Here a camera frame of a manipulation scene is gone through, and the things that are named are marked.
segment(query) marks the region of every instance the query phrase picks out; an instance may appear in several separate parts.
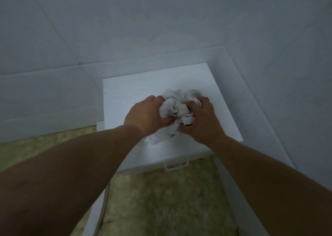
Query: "drawer handle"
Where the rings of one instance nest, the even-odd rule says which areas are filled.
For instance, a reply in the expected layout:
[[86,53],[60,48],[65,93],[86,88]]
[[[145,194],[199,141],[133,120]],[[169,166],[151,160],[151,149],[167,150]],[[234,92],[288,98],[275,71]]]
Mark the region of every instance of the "drawer handle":
[[174,170],[177,170],[179,168],[183,168],[183,167],[188,166],[188,165],[189,165],[188,158],[186,158],[186,163],[185,164],[180,163],[179,166],[176,166],[174,168],[168,168],[167,165],[166,165],[166,163],[165,163],[164,164],[164,170],[165,171],[174,171]]

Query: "white towel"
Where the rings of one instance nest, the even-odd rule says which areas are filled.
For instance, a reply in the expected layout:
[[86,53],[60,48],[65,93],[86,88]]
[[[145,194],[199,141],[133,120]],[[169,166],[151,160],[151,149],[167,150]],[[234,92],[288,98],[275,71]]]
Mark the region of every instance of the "white towel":
[[200,91],[189,90],[184,93],[181,89],[172,91],[166,90],[162,96],[166,99],[165,102],[160,107],[160,116],[162,118],[168,116],[176,116],[177,119],[170,126],[159,129],[154,134],[147,136],[143,139],[144,142],[157,144],[161,141],[168,140],[171,138],[178,137],[180,134],[180,125],[190,125],[193,123],[194,116],[190,112],[185,101],[193,100],[197,105],[202,107],[201,102],[196,99],[197,96],[201,95]]

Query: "floor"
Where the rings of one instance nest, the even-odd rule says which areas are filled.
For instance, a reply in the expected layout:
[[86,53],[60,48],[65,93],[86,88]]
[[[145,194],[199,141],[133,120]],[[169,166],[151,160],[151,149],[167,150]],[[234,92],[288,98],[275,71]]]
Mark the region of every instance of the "floor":
[[[0,171],[96,127],[0,144]],[[90,210],[75,227],[80,236]],[[238,235],[213,157],[187,167],[140,175],[116,174],[98,235]]]

